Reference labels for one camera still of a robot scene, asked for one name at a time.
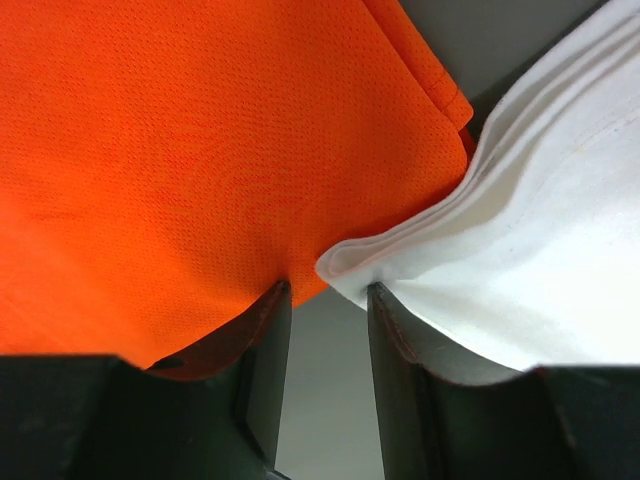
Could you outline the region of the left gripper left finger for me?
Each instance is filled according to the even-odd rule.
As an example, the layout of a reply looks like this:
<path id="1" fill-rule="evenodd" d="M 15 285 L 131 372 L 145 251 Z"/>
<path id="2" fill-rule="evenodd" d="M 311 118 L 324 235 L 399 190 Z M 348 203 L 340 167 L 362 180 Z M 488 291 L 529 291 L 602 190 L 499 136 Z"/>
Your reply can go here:
<path id="1" fill-rule="evenodd" d="M 278 281 L 247 310 L 149 371 L 178 381 L 211 380 L 237 364 L 235 425 L 266 465 L 276 461 L 292 323 L 292 291 Z"/>

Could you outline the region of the white t shirt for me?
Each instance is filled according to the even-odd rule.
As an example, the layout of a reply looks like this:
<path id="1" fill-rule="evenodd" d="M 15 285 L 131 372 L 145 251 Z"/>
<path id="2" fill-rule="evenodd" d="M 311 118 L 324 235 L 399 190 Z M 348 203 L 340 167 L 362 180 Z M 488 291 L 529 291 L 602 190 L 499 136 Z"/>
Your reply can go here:
<path id="1" fill-rule="evenodd" d="M 511 87 L 448 197 L 316 271 L 357 305 L 382 283 L 515 370 L 637 363 L 638 3 L 605 3 Z"/>

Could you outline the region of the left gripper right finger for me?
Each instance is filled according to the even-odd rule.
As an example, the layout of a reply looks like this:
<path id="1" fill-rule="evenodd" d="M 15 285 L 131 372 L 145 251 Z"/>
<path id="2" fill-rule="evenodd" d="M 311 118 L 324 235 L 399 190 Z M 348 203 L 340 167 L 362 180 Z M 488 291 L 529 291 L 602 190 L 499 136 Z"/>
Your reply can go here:
<path id="1" fill-rule="evenodd" d="M 367 326 L 386 479 L 448 479 L 434 399 L 438 380 L 478 386 L 516 370 L 423 323 L 381 283 L 367 287 Z"/>

